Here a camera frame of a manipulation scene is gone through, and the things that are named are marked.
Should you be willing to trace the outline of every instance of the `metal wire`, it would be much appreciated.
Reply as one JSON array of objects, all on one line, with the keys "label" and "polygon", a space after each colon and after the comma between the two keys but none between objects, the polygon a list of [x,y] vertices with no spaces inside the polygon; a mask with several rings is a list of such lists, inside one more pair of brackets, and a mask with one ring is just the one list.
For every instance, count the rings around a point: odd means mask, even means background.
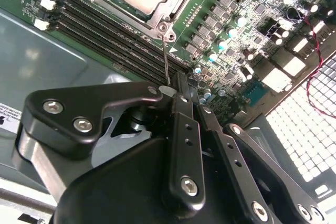
[{"label": "metal wire", "polygon": [[163,57],[164,57],[164,73],[167,80],[167,86],[170,86],[170,77],[169,77],[169,64],[168,64],[168,57],[166,51],[166,42],[164,41],[164,37],[162,36],[162,46],[163,46]]},{"label": "metal wire", "polygon": [[308,102],[309,104],[318,112],[320,112],[323,115],[327,115],[330,116],[331,118],[335,118],[336,119],[336,115],[332,115],[327,113],[326,111],[319,109],[318,107],[316,107],[316,105],[310,100],[310,92],[309,92],[309,88],[311,86],[311,82],[313,80],[313,78],[317,75],[318,72],[320,72],[321,68],[323,67],[323,58],[321,55],[321,51],[320,51],[320,43],[318,41],[318,39],[316,38],[316,33],[314,32],[314,26],[309,22],[309,19],[307,17],[305,17],[305,22],[307,25],[310,26],[312,33],[313,33],[313,39],[316,41],[316,53],[319,56],[319,65],[317,67],[317,69],[312,72],[309,76],[308,76],[308,80],[307,80],[307,86],[306,86],[306,92],[307,92],[307,98],[308,98]]}]

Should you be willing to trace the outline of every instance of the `bolt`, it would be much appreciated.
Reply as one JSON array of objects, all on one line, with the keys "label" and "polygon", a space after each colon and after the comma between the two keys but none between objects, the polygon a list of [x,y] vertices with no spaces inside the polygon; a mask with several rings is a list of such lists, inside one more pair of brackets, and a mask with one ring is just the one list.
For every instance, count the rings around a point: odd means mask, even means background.
[{"label": "bolt", "polygon": [[47,101],[43,104],[43,109],[50,114],[59,114],[63,111],[63,105],[56,101]]},{"label": "bolt", "polygon": [[195,181],[190,178],[182,178],[181,187],[189,196],[196,196],[198,192]]},{"label": "bolt", "polygon": [[211,114],[211,110],[208,108],[208,107],[203,107],[203,110],[208,113],[208,114]]},{"label": "bolt", "polygon": [[188,102],[188,100],[183,95],[180,96],[180,99],[184,102]]},{"label": "bolt", "polygon": [[304,208],[303,206],[301,205],[298,205],[298,208],[301,212],[301,214],[303,215],[303,217],[306,219],[306,220],[311,220],[311,215],[310,213],[308,212],[308,210],[306,208]]},{"label": "bolt", "polygon": [[316,207],[310,207],[310,208],[319,220],[324,220],[323,215],[321,214],[321,212]]},{"label": "bolt", "polygon": [[240,129],[238,129],[236,126],[232,127],[232,130],[236,133],[236,134],[240,134]]},{"label": "bolt", "polygon": [[159,31],[164,32],[167,31],[167,25],[166,23],[159,23]]},{"label": "bolt", "polygon": [[75,129],[79,132],[87,133],[92,130],[92,124],[85,118],[78,118],[73,123]]},{"label": "bolt", "polygon": [[148,91],[151,92],[152,94],[157,94],[157,91],[153,87],[148,87]]},{"label": "bolt", "polygon": [[263,206],[261,204],[259,204],[256,201],[253,201],[253,203],[252,203],[252,209],[253,209],[253,212],[258,216],[258,218],[261,221],[266,222],[268,220],[267,212],[266,212],[266,210],[263,208]]}]

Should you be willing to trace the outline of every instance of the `red cable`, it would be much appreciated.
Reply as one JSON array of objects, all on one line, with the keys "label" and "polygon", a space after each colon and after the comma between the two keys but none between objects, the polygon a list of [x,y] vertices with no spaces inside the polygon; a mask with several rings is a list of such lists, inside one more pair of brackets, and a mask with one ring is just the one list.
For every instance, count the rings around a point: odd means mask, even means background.
[{"label": "red cable", "polygon": [[314,32],[314,26],[312,26],[308,20],[307,17],[305,17],[305,22],[307,23],[307,25],[309,25],[311,27],[311,30],[313,32],[313,39],[316,41],[316,53],[317,55],[319,56],[319,65],[317,67],[317,69],[312,72],[309,76],[308,76],[308,80],[307,80],[307,86],[306,86],[306,91],[307,91],[307,98],[308,98],[308,102],[309,104],[315,109],[317,110],[319,113],[323,114],[323,115],[327,115],[327,116],[330,116],[331,118],[334,118],[336,119],[336,115],[332,115],[332,114],[329,114],[327,113],[326,111],[324,110],[321,110],[319,109],[318,107],[316,107],[316,105],[310,100],[310,93],[309,93],[309,88],[311,86],[311,81],[312,79],[315,77],[315,75],[320,72],[322,66],[323,66],[323,58],[321,56],[321,51],[320,51],[320,43],[319,41],[317,40],[316,38],[316,33]]}]

